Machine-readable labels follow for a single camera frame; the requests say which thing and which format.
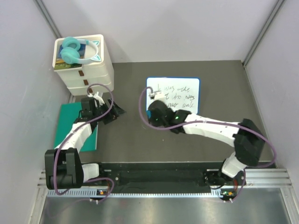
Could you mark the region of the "blue felt eraser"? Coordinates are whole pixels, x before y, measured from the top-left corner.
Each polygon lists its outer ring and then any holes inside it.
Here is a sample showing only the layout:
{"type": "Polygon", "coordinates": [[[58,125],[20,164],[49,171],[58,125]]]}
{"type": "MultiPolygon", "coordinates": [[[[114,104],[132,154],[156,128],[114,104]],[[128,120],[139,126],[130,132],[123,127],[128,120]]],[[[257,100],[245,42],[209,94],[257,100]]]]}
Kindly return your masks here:
{"type": "Polygon", "coordinates": [[[151,111],[147,110],[146,113],[147,113],[147,117],[150,119],[151,118],[151,111]]]}

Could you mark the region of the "blue framed whiteboard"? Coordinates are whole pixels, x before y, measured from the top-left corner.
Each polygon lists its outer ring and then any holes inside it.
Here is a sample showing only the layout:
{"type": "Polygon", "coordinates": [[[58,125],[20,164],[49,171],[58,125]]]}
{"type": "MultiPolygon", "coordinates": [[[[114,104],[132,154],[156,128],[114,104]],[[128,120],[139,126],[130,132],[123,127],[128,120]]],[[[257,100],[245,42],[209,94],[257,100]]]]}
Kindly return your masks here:
{"type": "Polygon", "coordinates": [[[200,112],[200,85],[197,77],[148,77],[146,86],[165,94],[165,104],[176,111],[179,109],[200,112]]]}

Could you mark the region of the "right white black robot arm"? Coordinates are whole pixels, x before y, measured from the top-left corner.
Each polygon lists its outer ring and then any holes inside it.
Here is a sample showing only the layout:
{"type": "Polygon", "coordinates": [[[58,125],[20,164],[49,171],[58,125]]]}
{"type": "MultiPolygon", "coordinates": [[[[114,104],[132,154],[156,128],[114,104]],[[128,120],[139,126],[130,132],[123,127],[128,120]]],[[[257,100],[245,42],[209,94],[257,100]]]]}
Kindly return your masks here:
{"type": "Polygon", "coordinates": [[[259,163],[265,141],[261,139],[261,131],[250,119],[243,119],[242,122],[220,122],[186,110],[173,111],[160,100],[150,104],[147,117],[152,126],[169,127],[175,134],[208,137],[234,148],[234,152],[224,160],[217,173],[206,175],[206,184],[209,186],[228,185],[244,168],[256,167],[259,163]]]}

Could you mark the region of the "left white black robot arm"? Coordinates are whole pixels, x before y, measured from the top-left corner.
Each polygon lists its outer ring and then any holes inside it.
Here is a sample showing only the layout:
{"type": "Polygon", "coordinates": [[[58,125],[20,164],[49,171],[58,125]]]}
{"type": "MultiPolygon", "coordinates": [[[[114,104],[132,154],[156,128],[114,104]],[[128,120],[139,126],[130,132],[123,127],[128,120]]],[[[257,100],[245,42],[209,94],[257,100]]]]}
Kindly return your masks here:
{"type": "Polygon", "coordinates": [[[82,164],[79,152],[85,141],[97,130],[99,122],[108,124],[125,113],[112,99],[109,105],[100,96],[90,94],[81,99],[81,110],[70,132],[55,149],[45,153],[45,177],[48,189],[75,189],[91,180],[105,182],[106,174],[99,163],[82,164]]]}

